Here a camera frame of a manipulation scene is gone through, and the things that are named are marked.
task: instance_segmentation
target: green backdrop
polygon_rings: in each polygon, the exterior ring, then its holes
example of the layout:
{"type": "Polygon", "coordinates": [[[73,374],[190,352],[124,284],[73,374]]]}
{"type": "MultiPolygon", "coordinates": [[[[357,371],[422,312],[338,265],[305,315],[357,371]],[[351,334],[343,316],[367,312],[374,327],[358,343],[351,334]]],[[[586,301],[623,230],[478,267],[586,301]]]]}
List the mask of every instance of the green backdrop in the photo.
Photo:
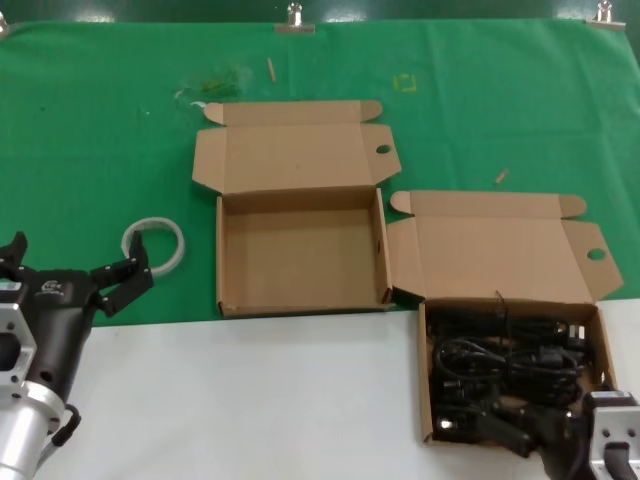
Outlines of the green backdrop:
{"type": "MultiPolygon", "coordinates": [[[[0,243],[20,229],[28,265],[90,269],[121,258],[140,218],[185,233],[184,262],[98,325],[218,318],[215,195],[191,181],[208,126],[194,100],[378,99],[403,166],[385,199],[418,188],[581,195],[626,282],[613,298],[640,297],[640,71],[624,33],[559,20],[325,24],[313,36],[36,23],[0,42],[0,72],[0,243]]],[[[171,236],[145,238],[163,263],[171,236]]]]}

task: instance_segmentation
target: cardboard box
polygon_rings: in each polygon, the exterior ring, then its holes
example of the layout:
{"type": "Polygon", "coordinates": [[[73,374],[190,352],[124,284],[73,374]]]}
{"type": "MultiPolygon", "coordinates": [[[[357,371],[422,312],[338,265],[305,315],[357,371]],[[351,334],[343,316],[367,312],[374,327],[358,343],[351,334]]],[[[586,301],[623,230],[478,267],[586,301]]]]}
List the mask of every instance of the cardboard box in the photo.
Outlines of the cardboard box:
{"type": "Polygon", "coordinates": [[[391,276],[376,184],[400,171],[375,101],[209,104],[193,180],[218,197],[225,316],[387,308],[391,276]]]}
{"type": "Polygon", "coordinates": [[[387,226],[394,288],[423,299],[418,320],[422,434],[433,433],[429,309],[501,308],[548,314],[585,327],[596,352],[587,391],[617,388],[603,319],[594,302],[622,286],[597,225],[568,220],[586,210],[573,195],[397,192],[395,210],[414,215],[387,226]]]}

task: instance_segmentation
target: box lid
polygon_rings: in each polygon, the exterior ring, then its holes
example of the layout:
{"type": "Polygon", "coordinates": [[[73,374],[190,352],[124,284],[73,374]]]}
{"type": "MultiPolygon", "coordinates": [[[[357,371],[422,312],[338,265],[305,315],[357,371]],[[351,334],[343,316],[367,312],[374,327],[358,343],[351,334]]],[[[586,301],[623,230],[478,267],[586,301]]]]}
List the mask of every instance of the box lid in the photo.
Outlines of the box lid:
{"type": "Polygon", "coordinates": [[[424,299],[592,303],[622,286],[600,228],[569,218],[575,195],[397,192],[414,215],[387,226],[394,288],[424,299]]]}
{"type": "Polygon", "coordinates": [[[376,185],[400,171],[376,101],[211,103],[193,180],[223,194],[376,185]]]}

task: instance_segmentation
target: small debris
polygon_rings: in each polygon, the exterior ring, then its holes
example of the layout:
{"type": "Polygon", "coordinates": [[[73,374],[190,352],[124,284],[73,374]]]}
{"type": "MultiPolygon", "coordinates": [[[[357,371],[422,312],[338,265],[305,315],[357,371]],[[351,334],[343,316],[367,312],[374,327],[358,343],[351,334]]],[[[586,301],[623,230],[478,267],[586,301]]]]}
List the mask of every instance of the small debris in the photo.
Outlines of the small debris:
{"type": "Polygon", "coordinates": [[[269,65],[269,73],[271,74],[271,81],[276,83],[276,71],[273,68],[273,62],[271,61],[271,57],[267,58],[267,65],[269,65]]]}
{"type": "Polygon", "coordinates": [[[498,178],[495,179],[494,183],[496,185],[500,185],[500,183],[502,183],[502,181],[506,178],[506,176],[509,175],[509,169],[505,168],[502,173],[500,175],[498,175],[498,178]]]}
{"type": "Polygon", "coordinates": [[[229,71],[224,75],[202,82],[200,92],[217,98],[237,98],[240,94],[238,82],[238,73],[229,71]]]}

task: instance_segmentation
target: power cord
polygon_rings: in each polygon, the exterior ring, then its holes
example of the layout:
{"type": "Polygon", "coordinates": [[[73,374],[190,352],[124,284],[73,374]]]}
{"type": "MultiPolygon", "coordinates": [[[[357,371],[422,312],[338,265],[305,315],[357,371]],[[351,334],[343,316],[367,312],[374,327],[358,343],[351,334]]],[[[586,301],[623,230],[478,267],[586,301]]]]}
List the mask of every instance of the power cord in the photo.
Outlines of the power cord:
{"type": "Polygon", "coordinates": [[[593,351],[566,321],[512,316],[502,305],[499,312],[429,311],[434,439],[503,440],[524,456],[532,442],[515,426],[521,409],[505,407],[501,397],[515,397],[523,407],[566,409],[583,395],[579,380],[593,351]]]}

